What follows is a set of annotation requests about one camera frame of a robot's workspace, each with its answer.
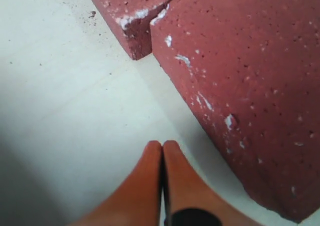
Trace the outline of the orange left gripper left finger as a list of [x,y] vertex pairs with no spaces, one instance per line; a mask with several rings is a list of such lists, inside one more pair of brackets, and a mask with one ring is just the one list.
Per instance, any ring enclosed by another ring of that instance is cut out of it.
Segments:
[[150,141],[133,171],[98,207],[70,225],[158,225],[162,145]]

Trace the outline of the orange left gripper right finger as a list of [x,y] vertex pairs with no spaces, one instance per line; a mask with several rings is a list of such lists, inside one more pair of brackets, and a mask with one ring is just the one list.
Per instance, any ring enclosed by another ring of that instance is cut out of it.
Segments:
[[257,225],[215,193],[196,173],[175,141],[163,145],[168,225]]

